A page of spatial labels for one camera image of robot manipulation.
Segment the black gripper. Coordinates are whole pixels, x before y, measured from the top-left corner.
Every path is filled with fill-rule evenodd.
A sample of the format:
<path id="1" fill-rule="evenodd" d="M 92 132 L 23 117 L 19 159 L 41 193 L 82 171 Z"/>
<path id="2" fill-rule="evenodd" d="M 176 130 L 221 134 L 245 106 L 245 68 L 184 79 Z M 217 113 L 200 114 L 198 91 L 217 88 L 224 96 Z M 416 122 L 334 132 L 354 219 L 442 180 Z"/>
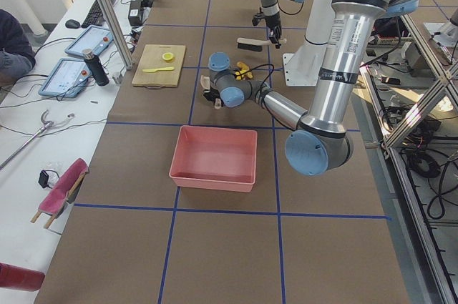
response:
<path id="1" fill-rule="evenodd" d="M 281 16 L 279 13 L 276 13 L 272 16 L 265 15 L 260 12 L 253 16 L 252 25 L 257 26 L 262 20 L 265 21 L 266 26 L 270 29 L 268 38 L 272 44 L 275 45 L 275 48 L 281 47 Z"/>
<path id="2" fill-rule="evenodd" d="M 212 103 L 216 103 L 217 101 L 222 102 L 219 91 L 213 88 L 204 89 L 203 96 Z"/>

